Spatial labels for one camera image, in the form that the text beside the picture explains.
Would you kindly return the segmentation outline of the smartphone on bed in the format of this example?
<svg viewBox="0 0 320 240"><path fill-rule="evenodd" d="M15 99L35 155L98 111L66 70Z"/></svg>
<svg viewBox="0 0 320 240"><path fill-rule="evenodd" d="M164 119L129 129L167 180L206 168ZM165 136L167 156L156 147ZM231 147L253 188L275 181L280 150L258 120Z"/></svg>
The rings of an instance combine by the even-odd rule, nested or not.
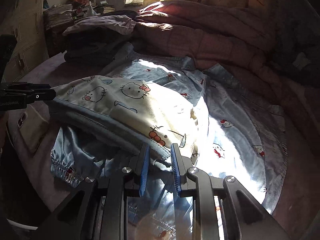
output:
<svg viewBox="0 0 320 240"><path fill-rule="evenodd" d="M18 129L31 154L35 154L49 129L46 121L33 106L28 106L17 122Z"/></svg>

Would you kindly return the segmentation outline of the stack of books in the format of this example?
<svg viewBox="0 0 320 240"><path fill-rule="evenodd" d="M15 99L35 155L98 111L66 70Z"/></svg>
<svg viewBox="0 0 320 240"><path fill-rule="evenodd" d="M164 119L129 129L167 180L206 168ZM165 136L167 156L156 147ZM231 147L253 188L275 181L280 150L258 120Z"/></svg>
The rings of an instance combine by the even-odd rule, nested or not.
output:
<svg viewBox="0 0 320 240"><path fill-rule="evenodd" d="M103 3L100 3L99 5L93 7L93 10L96 14L106 14L109 12L114 12L115 8L114 5L108 4L106 1L103 1Z"/></svg>

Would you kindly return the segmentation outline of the white Hello Kitty pants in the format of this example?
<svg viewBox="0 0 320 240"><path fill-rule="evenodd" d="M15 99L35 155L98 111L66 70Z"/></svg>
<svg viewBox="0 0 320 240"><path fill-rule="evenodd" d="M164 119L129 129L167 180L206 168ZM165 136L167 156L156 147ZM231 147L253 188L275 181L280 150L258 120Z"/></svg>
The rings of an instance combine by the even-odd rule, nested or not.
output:
<svg viewBox="0 0 320 240"><path fill-rule="evenodd" d="M195 164L200 156L201 113L175 90L154 82L90 76L54 88L47 103L63 122L113 140L137 153L147 143L167 160L172 144Z"/></svg>

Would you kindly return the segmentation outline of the stack of papers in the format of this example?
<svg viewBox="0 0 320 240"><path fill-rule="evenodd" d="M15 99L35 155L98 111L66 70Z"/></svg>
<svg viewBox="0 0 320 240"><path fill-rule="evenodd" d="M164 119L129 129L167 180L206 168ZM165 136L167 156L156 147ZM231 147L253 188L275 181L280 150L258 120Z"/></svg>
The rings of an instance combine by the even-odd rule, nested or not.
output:
<svg viewBox="0 0 320 240"><path fill-rule="evenodd" d="M72 4L53 5L43 11L43 20L45 29L72 22L73 6Z"/></svg>

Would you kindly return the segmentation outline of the wooden desk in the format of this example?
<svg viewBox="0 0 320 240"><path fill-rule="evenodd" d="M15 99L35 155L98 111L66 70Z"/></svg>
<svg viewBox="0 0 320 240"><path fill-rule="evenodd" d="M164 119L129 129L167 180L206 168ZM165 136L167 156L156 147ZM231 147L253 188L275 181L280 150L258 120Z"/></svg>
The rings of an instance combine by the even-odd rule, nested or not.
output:
<svg viewBox="0 0 320 240"><path fill-rule="evenodd" d="M45 27L44 37L46 41L49 58L59 53L63 53L66 50L63 32L72 25L73 23L69 22L69 23L56 25L51 28Z"/></svg>

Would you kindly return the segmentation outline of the pink plaid quilt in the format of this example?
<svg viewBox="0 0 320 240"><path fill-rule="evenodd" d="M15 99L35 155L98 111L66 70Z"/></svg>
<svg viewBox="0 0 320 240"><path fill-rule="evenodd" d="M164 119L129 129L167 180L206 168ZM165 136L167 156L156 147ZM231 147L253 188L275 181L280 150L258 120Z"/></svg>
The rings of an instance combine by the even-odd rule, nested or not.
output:
<svg viewBox="0 0 320 240"><path fill-rule="evenodd" d="M205 70L221 64L247 89L278 103L295 118L319 119L319 85L299 84L281 65L267 62L274 33L244 8L162 1L137 12L136 29L163 55L189 56Z"/></svg>

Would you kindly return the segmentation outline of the pink cartoon folded garment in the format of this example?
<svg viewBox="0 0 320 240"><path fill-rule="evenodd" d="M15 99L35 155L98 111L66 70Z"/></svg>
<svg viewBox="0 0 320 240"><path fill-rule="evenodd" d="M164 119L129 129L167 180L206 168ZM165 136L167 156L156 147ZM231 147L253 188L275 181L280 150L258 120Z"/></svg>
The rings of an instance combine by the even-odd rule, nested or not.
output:
<svg viewBox="0 0 320 240"><path fill-rule="evenodd" d="M75 21L74 25L68 27L62 35L67 36L97 28L110 29L121 35L129 35L133 32L136 24L136 21L126 15L89 16Z"/></svg>

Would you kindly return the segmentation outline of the blue Hello Kitty pajama top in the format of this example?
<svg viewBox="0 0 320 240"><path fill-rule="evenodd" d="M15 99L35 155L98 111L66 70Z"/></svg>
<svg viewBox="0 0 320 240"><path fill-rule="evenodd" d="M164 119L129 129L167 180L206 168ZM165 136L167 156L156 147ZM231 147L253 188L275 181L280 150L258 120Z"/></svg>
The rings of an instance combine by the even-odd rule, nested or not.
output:
<svg viewBox="0 0 320 240"><path fill-rule="evenodd" d="M193 165L217 178L235 176L267 212L275 210L286 174L280 106L246 90L220 64L200 71L189 57L143 55L131 44L123 46L97 75L154 82L182 94L201 113L200 156ZM138 152L63 122L50 169L77 187L86 178L110 175ZM144 196L128 200L129 238L189 239L191 208L191 198L179 198L174 190L171 157L161 159L150 146Z"/></svg>

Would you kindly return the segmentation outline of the cream drawer cabinet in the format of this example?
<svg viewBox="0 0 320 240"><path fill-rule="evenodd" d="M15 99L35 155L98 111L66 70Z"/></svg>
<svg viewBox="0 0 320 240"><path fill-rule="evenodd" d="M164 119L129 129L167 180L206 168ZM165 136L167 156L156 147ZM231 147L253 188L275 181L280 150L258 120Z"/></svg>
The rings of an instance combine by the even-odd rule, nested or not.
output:
<svg viewBox="0 0 320 240"><path fill-rule="evenodd" d="M16 0L1 24L1 34L14 35L17 44L2 80L14 82L48 59L44 38L43 0Z"/></svg>

